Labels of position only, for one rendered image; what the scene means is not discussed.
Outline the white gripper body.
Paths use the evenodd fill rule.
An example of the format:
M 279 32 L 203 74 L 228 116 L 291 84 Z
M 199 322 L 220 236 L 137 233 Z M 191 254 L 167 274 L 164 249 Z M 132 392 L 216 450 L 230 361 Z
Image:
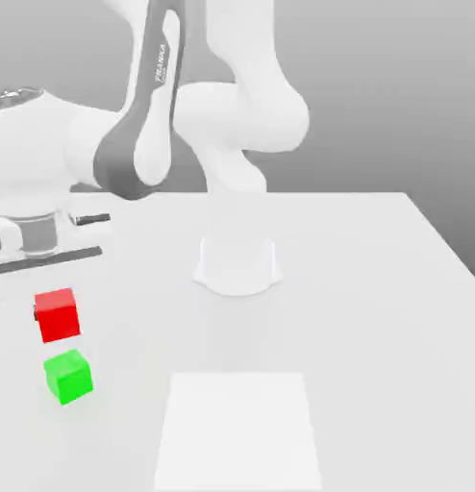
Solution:
M 93 246 L 44 258 L 0 260 L 0 302 L 69 286 L 82 273 L 82 262 L 102 255 L 101 247 Z

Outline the small green cube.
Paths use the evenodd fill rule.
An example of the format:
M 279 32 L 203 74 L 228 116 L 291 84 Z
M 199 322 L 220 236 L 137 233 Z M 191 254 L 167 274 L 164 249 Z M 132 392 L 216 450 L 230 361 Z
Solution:
M 76 349 L 46 359 L 43 369 L 48 388 L 62 406 L 93 390 L 88 361 Z

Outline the small red cube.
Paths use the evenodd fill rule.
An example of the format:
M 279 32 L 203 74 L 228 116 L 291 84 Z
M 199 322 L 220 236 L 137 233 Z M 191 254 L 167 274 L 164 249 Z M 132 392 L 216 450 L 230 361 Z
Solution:
M 76 301 L 71 288 L 36 294 L 34 317 L 39 324 L 44 343 L 81 334 Z

